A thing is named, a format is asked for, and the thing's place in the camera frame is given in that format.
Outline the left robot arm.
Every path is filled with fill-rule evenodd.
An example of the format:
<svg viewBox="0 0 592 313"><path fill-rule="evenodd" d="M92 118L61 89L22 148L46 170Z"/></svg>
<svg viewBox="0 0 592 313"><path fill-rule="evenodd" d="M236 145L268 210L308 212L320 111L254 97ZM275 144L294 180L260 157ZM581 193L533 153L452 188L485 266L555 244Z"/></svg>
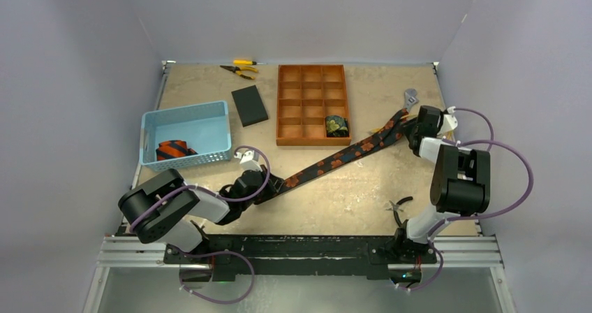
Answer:
<svg viewBox="0 0 592 313"><path fill-rule="evenodd" d="M190 263L200 263L208 254L207 237L187 216L220 226L230 224L251 205L273 198L283 185L284 180L263 165L245 170L218 192L189 185L178 170L167 169L126 192L118 207L140 242L168 243L180 248Z"/></svg>

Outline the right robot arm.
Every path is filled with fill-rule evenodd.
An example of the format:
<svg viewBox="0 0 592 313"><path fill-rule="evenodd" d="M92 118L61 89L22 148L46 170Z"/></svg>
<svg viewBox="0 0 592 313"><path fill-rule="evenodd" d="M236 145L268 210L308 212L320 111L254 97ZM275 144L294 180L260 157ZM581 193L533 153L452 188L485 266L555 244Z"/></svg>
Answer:
<svg viewBox="0 0 592 313"><path fill-rule="evenodd" d="M394 234L392 253L402 262L427 252L429 244L454 218L483 213L490 201L490 154L460 147L443 134L458 125L454 109L422 105L405 131L409 148L434 164L429 204L403 222Z"/></svg>

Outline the dark orange floral tie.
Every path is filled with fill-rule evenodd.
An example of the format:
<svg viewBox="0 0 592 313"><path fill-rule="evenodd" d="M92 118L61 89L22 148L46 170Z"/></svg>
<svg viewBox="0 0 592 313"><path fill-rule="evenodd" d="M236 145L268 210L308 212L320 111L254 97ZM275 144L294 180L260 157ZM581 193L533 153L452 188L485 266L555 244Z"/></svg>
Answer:
<svg viewBox="0 0 592 313"><path fill-rule="evenodd" d="M284 185L281 187L279 195L315 180L347 163L394 145L406 134L406 122L414 118L409 117L404 108L400 109L377 132L284 179Z"/></svg>

